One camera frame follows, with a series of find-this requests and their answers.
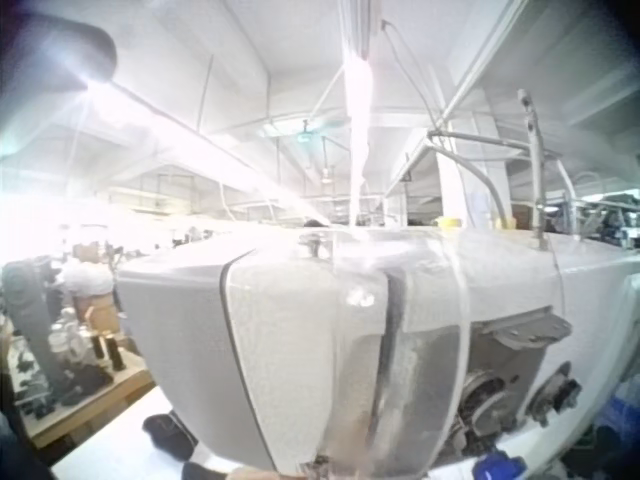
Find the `gray panel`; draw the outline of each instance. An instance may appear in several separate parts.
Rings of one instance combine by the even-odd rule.
[[[227,263],[250,250],[232,238],[132,262],[118,291],[151,373],[189,429],[216,455],[274,465],[236,361],[221,298]]]

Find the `wooden table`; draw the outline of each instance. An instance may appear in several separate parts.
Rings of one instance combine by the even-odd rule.
[[[45,447],[64,435],[72,434],[122,402],[130,405],[153,388],[153,379],[144,360],[122,348],[120,354],[127,368],[121,372],[113,372],[107,368],[113,376],[111,385],[75,406],[64,407],[57,404],[54,412],[40,420],[34,415],[22,415],[25,429],[37,448]]]

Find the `blue object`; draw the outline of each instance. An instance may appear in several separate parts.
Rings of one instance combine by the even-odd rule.
[[[509,458],[506,453],[490,453],[473,466],[475,480],[513,480],[527,469],[522,457]]]

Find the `white sewing machine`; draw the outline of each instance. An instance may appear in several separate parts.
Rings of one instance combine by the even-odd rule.
[[[419,478],[580,435],[636,349],[640,257],[527,231],[273,230],[131,262],[119,290],[180,418],[289,475]]]

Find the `table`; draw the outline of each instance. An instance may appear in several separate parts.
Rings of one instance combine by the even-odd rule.
[[[160,387],[155,387],[54,465],[53,473],[59,480],[180,480],[182,463],[155,448],[142,430],[147,417],[171,408]],[[224,473],[239,466],[213,455],[202,444],[191,460]]]
[[[22,415],[27,434],[37,448],[45,447],[64,435],[74,432],[122,402],[132,403],[149,391],[153,386],[153,379],[144,360],[123,349],[120,349],[120,354],[127,368],[121,372],[113,372],[109,369],[109,373],[113,376],[111,385],[72,407],[58,404],[54,412],[40,420],[37,420],[34,415]],[[12,377],[19,376],[14,375],[13,369],[11,370]]]

